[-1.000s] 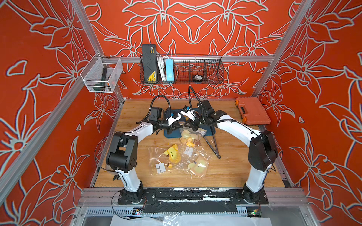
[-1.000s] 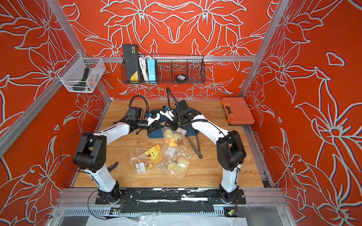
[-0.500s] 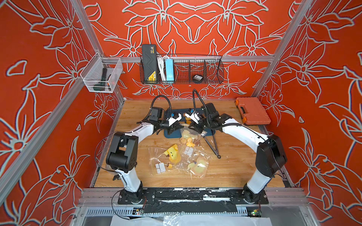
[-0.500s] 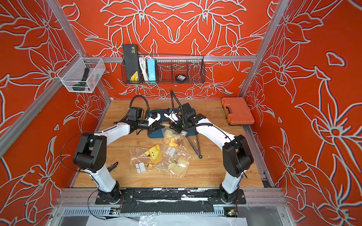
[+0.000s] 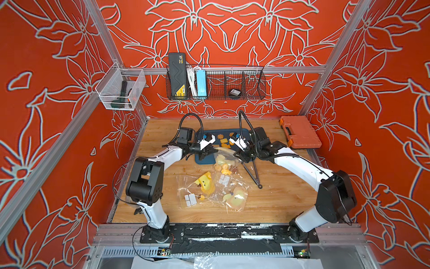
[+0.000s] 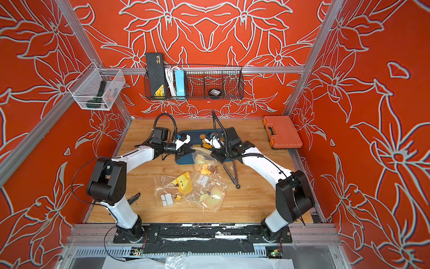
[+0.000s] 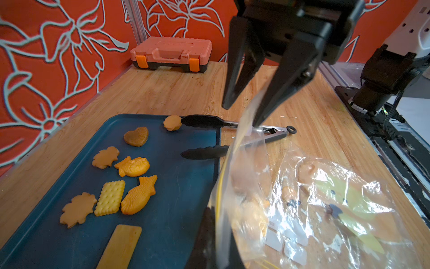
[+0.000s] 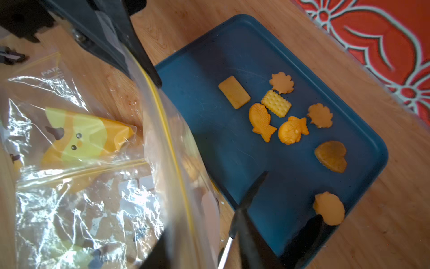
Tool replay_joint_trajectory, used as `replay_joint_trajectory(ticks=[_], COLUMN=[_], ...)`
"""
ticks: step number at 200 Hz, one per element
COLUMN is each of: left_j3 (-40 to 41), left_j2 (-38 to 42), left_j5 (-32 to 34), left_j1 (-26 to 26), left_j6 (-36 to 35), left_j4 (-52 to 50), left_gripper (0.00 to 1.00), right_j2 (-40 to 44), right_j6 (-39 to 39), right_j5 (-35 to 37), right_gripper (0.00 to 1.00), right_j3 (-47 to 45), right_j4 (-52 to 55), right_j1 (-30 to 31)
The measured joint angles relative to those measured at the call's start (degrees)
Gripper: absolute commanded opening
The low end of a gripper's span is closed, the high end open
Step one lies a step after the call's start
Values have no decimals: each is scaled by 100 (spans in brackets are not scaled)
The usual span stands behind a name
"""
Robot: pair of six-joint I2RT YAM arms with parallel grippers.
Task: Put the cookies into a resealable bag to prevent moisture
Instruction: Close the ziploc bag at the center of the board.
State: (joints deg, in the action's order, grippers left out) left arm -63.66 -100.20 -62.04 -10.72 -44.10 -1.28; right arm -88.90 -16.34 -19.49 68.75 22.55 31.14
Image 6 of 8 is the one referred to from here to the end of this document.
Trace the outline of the dark blue tray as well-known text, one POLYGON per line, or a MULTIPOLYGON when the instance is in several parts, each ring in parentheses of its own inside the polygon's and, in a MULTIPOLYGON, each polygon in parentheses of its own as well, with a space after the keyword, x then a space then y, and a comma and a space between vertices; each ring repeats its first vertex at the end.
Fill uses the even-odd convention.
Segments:
POLYGON ((187 134, 190 136, 189 146, 192 148, 197 148, 196 152, 188 154, 186 156, 179 157, 175 160, 179 165, 193 165, 195 157, 200 154, 206 158, 211 158, 211 153, 215 151, 208 141, 214 136, 213 129, 201 129, 201 130, 185 130, 180 131, 180 135, 187 134))

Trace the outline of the bag with cream bear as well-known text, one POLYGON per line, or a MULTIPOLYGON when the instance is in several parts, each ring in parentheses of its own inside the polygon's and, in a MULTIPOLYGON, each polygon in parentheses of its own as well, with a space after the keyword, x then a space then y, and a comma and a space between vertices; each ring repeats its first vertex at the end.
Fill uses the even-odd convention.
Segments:
POLYGON ((217 165, 219 162, 211 155, 212 151, 196 146, 192 146, 191 149, 194 150, 191 155, 195 171, 207 176, 218 173, 217 165))

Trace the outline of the black metal tongs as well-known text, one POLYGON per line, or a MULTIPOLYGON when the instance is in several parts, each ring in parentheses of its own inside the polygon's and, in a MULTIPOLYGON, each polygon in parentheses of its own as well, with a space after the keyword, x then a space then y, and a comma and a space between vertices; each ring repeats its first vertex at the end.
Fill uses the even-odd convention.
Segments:
POLYGON ((225 163, 222 163, 222 166, 225 172, 227 173, 228 177, 231 179, 232 183, 235 185, 236 189, 240 189, 241 186, 239 185, 239 179, 238 179, 236 164, 234 160, 231 161, 231 165, 232 165, 231 169, 229 169, 225 163))

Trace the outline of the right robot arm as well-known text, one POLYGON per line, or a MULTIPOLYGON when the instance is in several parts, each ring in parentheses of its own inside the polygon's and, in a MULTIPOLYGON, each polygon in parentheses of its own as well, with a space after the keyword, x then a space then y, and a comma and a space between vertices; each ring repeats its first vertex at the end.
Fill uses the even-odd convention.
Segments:
POLYGON ((239 161, 261 175, 275 190, 275 209, 261 222, 261 235, 272 243, 281 237, 282 229, 301 219, 315 206, 310 182, 301 170, 286 169, 266 157, 249 141, 242 141, 235 128, 225 128, 216 112, 211 111, 214 135, 209 143, 211 156, 219 163, 226 159, 239 161))

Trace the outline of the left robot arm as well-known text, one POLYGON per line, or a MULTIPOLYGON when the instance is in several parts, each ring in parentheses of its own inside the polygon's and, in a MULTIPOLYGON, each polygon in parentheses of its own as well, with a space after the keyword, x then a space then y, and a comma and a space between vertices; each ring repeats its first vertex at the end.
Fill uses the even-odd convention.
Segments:
POLYGON ((107 208, 115 219, 119 235, 129 242, 138 242, 143 238, 144 230, 141 217, 125 198, 127 174, 161 155, 173 155, 180 159, 194 152, 190 146, 190 136, 179 135, 175 118, 161 113, 156 117, 148 139, 134 150, 112 158, 97 159, 86 193, 107 208))

